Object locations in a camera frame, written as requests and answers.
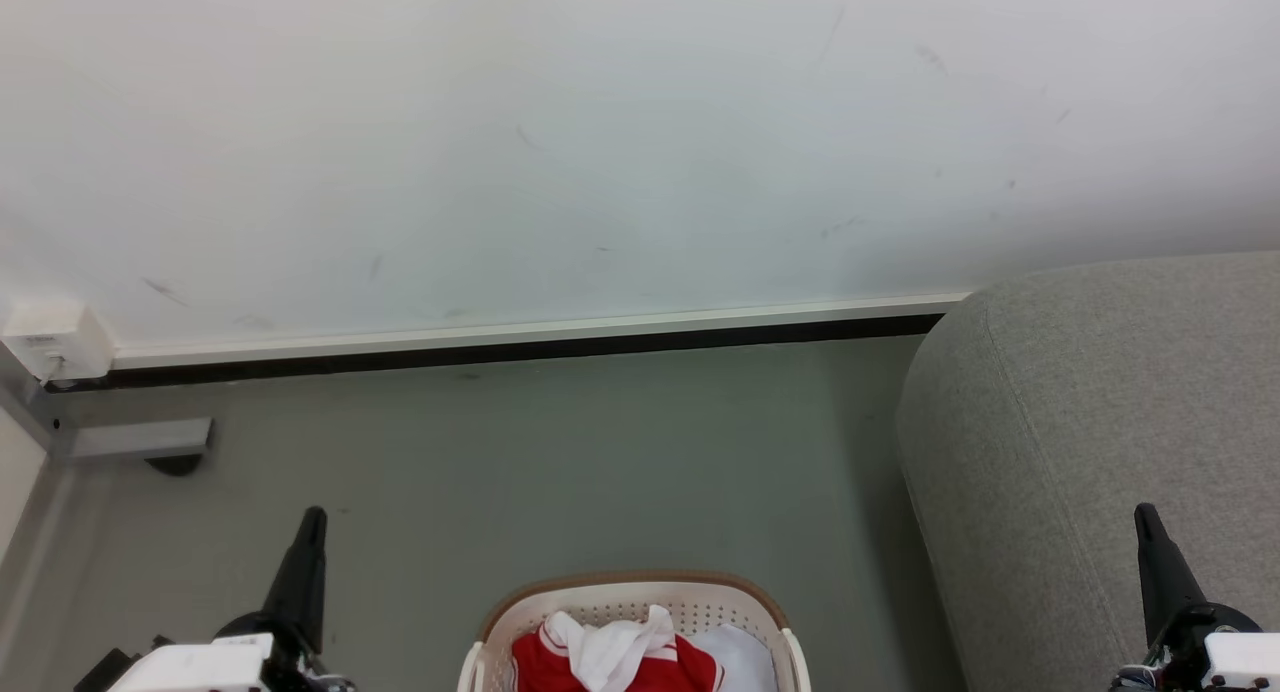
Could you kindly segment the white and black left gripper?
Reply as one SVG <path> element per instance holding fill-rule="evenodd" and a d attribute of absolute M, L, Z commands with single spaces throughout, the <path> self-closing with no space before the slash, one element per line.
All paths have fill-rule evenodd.
<path fill-rule="evenodd" d="M 209 642 L 154 640 L 147 654 L 106 654 L 77 691 L 352 691 L 320 657 L 326 599 L 326 524 L 307 508 L 276 569 L 264 613 L 234 619 Z"/>

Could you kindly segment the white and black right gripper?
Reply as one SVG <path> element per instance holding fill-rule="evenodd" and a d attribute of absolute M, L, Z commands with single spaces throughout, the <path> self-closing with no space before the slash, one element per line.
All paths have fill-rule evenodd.
<path fill-rule="evenodd" d="M 1111 691 L 1276 691 L 1279 634 L 1207 599 L 1158 510 L 1134 510 L 1146 657 L 1125 665 Z"/>

